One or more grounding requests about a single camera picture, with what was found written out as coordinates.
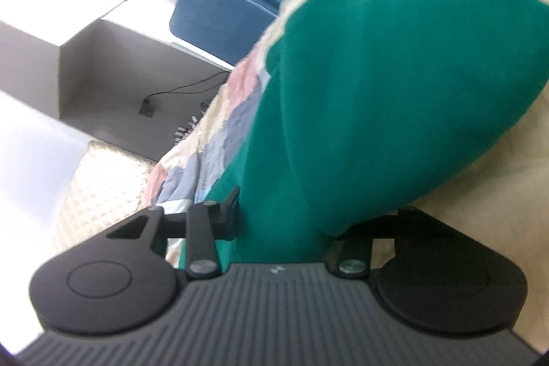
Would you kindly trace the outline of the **green hooded sweatshirt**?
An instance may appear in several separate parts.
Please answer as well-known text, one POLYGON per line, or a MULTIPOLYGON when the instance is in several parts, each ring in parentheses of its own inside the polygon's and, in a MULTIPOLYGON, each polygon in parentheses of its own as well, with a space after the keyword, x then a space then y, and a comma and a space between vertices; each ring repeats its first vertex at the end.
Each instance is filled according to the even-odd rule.
POLYGON ((208 193, 239 193, 221 264, 318 262, 490 150, 548 80, 540 0, 308 0, 266 62, 247 137, 208 193))

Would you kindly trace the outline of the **black wall charger plug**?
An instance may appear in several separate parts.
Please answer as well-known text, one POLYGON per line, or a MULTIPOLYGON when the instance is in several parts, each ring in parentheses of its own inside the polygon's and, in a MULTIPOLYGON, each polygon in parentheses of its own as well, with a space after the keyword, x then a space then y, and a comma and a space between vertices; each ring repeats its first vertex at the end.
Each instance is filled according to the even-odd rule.
POLYGON ((138 113, 141 116, 147 117, 147 118, 153 118, 155 112, 155 108, 153 106, 153 103, 149 98, 145 98, 141 101, 140 108, 138 113))

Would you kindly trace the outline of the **quilted cream headboard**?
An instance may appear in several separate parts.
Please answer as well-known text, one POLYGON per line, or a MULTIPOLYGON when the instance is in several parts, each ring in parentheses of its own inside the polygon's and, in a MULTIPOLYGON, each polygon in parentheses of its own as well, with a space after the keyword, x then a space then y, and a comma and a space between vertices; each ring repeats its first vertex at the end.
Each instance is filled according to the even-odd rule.
POLYGON ((52 211, 52 237, 68 249, 133 215, 145 205, 155 162, 92 140, 52 211))

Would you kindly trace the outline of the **blue upholstered chair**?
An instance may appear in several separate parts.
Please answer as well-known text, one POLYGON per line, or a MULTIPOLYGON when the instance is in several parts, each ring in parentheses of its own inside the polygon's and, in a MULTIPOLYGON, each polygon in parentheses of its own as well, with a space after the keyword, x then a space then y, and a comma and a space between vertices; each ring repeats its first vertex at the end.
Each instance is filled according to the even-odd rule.
POLYGON ((275 14, 251 0, 177 0, 170 31, 235 65, 275 19, 275 14))

